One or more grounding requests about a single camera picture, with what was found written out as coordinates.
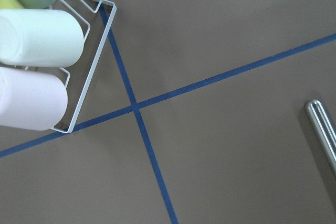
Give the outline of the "metal muddler with black tip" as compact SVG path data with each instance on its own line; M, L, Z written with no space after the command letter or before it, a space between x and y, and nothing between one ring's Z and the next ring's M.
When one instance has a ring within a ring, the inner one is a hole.
M335 129L332 121L319 100L308 101L305 110L335 176Z

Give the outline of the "yellow cup in rack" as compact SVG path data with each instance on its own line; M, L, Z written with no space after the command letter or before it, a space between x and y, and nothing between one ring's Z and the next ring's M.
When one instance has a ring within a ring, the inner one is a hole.
M18 0L1 0L1 9L24 9Z

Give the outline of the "white cup in rack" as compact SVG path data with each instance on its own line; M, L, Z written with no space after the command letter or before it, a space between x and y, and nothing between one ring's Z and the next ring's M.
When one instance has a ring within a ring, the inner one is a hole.
M1 10L1 63L69 67L80 58L84 35L68 12L49 9Z

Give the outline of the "pink cup in rack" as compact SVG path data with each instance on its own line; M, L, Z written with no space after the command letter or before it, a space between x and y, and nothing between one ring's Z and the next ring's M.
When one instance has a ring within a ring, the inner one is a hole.
M1 126L44 131L62 119L67 104L56 76L1 67Z

